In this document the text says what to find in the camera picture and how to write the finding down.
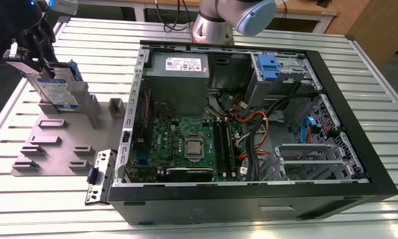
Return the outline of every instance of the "green motherboard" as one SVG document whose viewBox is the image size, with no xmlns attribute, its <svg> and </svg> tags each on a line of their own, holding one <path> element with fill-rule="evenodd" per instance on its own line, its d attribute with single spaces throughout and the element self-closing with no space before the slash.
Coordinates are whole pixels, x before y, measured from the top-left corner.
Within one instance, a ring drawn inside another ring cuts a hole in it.
<svg viewBox="0 0 398 239">
<path fill-rule="evenodd" d="M 234 162 L 238 154 L 232 148 L 220 152 L 215 145 L 215 139 L 220 141 L 219 137 L 214 137 L 214 131 L 219 132 L 215 125 L 218 123 L 212 119 L 154 119 L 151 149 L 147 154 L 136 153 L 139 181 L 155 182 L 154 175 L 160 168 L 207 168 L 212 169 L 212 181 L 239 181 Z M 226 125 L 230 133 L 226 137 L 223 135 L 223 140 L 230 144 L 231 134 L 238 132 L 239 125 L 228 122 Z M 222 153 L 224 156 L 218 159 L 216 155 Z M 226 173 L 220 173 L 220 164 Z"/>
</svg>

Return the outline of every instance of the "cpu socket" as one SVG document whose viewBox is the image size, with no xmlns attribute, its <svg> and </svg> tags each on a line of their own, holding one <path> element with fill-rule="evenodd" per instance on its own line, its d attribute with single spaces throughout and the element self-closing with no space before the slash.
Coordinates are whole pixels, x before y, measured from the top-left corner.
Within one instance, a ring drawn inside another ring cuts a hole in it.
<svg viewBox="0 0 398 239">
<path fill-rule="evenodd" d="M 203 137 L 184 137 L 184 158 L 191 163 L 203 159 Z"/>
</svg>

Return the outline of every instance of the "ram slot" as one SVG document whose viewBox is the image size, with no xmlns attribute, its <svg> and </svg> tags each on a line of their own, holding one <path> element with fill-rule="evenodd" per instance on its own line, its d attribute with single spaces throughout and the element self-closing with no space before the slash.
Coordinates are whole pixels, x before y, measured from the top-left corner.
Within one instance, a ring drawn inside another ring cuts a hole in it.
<svg viewBox="0 0 398 239">
<path fill-rule="evenodd" d="M 228 148 L 228 161 L 230 161 L 230 167 L 228 171 L 231 172 L 231 177 L 235 177 L 235 162 L 234 162 L 234 139 L 231 139 L 231 126 L 230 121 L 226 119 L 226 137 L 227 137 L 227 148 Z"/>
<path fill-rule="evenodd" d="M 223 155 L 223 165 L 224 169 L 222 172 L 222 176 L 230 175 L 231 165 L 230 165 L 230 150 L 228 150 L 228 138 L 226 131 L 226 123 L 222 121 L 219 123 L 219 133 L 220 133 L 220 147 L 222 147 L 222 155 Z"/>
<path fill-rule="evenodd" d="M 220 176 L 224 172 L 222 146 L 220 146 L 220 133 L 219 133 L 219 122 L 212 122 L 212 146 L 214 146 L 214 157 L 216 162 L 216 174 Z"/>
</svg>

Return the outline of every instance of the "slotted metal table surface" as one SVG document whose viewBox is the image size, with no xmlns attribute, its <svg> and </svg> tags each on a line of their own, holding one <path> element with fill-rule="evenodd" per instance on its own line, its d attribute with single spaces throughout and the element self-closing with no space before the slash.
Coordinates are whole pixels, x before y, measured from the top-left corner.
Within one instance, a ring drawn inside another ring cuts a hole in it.
<svg viewBox="0 0 398 239">
<path fill-rule="evenodd" d="M 59 61 L 74 59 L 99 101 L 127 101 L 138 41 L 190 41 L 158 23 L 71 18 L 54 27 Z M 318 50 L 398 187 L 398 96 L 354 41 L 343 36 L 264 31 L 235 45 Z M 39 108 L 22 79 L 0 115 L 0 236 L 64 238 L 398 238 L 398 196 L 324 220 L 132 227 L 111 206 L 83 206 L 84 177 L 11 177 Z"/>
</svg>

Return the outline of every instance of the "motherboard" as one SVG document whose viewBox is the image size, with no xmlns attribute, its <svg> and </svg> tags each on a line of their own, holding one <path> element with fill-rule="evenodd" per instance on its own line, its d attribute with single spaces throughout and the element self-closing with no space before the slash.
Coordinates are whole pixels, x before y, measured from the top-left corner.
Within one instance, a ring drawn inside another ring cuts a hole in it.
<svg viewBox="0 0 398 239">
<path fill-rule="evenodd" d="M 138 181 L 239 181 L 238 128 L 227 119 L 154 119 L 151 149 L 135 153 Z"/>
</svg>

